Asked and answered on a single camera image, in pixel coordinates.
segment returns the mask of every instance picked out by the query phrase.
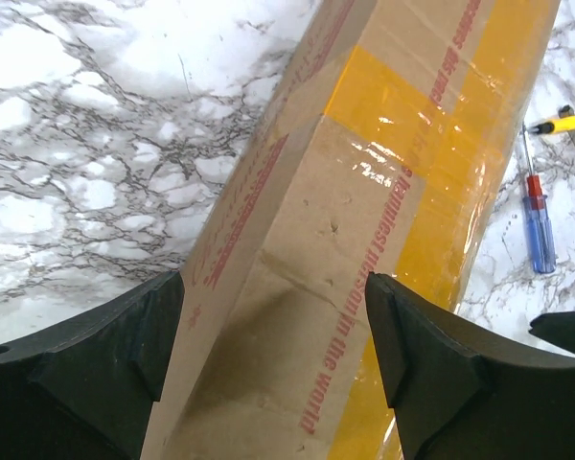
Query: yellow tape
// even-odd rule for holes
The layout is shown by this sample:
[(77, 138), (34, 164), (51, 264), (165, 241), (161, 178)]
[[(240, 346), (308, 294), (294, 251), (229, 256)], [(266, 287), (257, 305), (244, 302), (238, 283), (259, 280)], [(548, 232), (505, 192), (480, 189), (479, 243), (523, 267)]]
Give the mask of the yellow tape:
[[(481, 200), (495, 191), (504, 171), (503, 153), (513, 129), (503, 119), (506, 97), (516, 84), (523, 84), (517, 69), (533, 65), (523, 61), (523, 49), (538, 33), (533, 25), (549, 17), (549, 8), (542, 1), (496, 1), (462, 97), (453, 113), (434, 113), (424, 140), (419, 133), (428, 95), (358, 47), (326, 107), (327, 116), (384, 146), (388, 155), (426, 178), (420, 211), (395, 272), (403, 284), (443, 308), (452, 308), (456, 301), (467, 259), (464, 248), (481, 213)], [(422, 148), (423, 141), (429, 147)], [(393, 414), (385, 407), (369, 340), (328, 459), (399, 459), (396, 429), (388, 430)]]

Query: blue screwdriver handle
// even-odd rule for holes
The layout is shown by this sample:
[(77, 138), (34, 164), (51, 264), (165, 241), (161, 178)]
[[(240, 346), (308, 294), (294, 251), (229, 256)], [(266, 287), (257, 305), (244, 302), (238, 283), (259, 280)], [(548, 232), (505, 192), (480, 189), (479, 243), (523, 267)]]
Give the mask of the blue screwdriver handle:
[(547, 215), (547, 195), (527, 196), (524, 206), (533, 269), (537, 273), (553, 273), (556, 270), (556, 250), (552, 223)]

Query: yellow marker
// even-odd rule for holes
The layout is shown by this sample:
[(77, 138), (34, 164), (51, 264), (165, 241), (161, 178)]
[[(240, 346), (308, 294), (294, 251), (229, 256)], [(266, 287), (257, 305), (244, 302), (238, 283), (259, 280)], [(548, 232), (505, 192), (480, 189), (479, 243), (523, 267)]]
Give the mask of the yellow marker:
[(557, 132), (572, 131), (573, 129), (575, 129), (575, 115), (566, 118), (548, 120), (529, 127), (528, 132), (531, 134), (554, 134)]

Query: box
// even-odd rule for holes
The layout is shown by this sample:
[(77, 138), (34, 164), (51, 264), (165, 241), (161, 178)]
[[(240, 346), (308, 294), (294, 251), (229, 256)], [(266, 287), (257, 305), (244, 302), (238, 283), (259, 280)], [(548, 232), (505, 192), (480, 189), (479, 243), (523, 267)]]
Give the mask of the box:
[(455, 307), (558, 3), (322, 4), (182, 271), (144, 458), (400, 458), (366, 275)]

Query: marble surface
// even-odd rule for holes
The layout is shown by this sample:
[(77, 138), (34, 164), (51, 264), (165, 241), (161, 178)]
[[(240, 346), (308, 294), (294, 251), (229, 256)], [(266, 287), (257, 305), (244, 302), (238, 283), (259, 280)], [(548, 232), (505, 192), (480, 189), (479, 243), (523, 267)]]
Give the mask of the marble surface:
[[(186, 259), (319, 3), (0, 1), (0, 342)], [(575, 0), (527, 118), (567, 103)], [(535, 151), (559, 269), (530, 268), (517, 151), (459, 313), (551, 349), (527, 331), (541, 311), (575, 310), (575, 148), (555, 136)]]

